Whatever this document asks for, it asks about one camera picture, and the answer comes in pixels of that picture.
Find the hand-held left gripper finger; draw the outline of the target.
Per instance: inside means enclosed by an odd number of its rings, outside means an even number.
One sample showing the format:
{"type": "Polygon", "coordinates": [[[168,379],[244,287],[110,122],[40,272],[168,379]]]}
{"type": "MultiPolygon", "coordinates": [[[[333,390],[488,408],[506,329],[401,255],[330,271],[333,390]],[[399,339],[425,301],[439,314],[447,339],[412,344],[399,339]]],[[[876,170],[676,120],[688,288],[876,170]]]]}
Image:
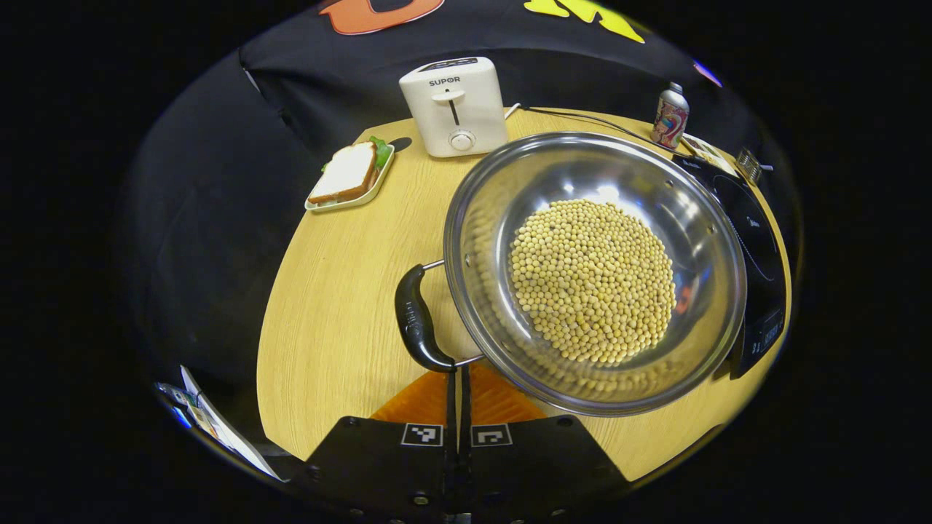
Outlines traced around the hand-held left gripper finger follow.
{"type": "Polygon", "coordinates": [[[345,416],[305,461],[310,500],[350,523],[446,522],[456,453],[456,377],[441,375],[442,424],[345,416]]]}
{"type": "Polygon", "coordinates": [[[583,522],[630,483],[576,416],[546,416],[485,365],[460,369],[460,520],[583,522]]]}

